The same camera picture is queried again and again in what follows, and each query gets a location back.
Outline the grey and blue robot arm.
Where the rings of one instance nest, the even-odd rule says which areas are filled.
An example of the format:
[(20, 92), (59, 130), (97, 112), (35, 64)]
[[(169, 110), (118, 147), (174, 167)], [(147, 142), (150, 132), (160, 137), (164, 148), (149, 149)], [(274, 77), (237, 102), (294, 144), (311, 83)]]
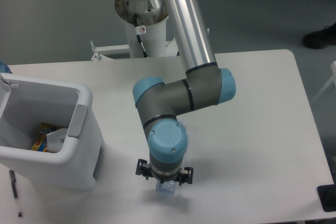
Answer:
[(193, 168), (181, 166), (186, 129), (177, 117), (231, 100), (236, 93), (234, 77), (217, 64), (197, 0), (115, 0), (115, 9), (131, 25), (143, 58), (153, 56), (144, 44), (147, 29), (166, 17), (172, 20), (186, 77), (171, 83), (146, 77), (134, 85), (134, 103), (150, 154), (148, 161), (138, 160), (135, 173), (160, 183), (191, 184)]

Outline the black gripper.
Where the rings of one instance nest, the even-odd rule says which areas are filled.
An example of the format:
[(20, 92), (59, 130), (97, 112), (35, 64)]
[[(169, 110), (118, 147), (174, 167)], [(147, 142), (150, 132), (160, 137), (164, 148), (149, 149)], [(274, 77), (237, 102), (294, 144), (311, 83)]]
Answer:
[(194, 168), (192, 167), (185, 167), (184, 169), (177, 167), (169, 171), (159, 170), (154, 166), (150, 166), (144, 159), (138, 159), (135, 171), (136, 175), (143, 176), (146, 180), (153, 176), (161, 184), (169, 181), (177, 181), (179, 177), (179, 185), (185, 183), (191, 185), (193, 183), (193, 173)]

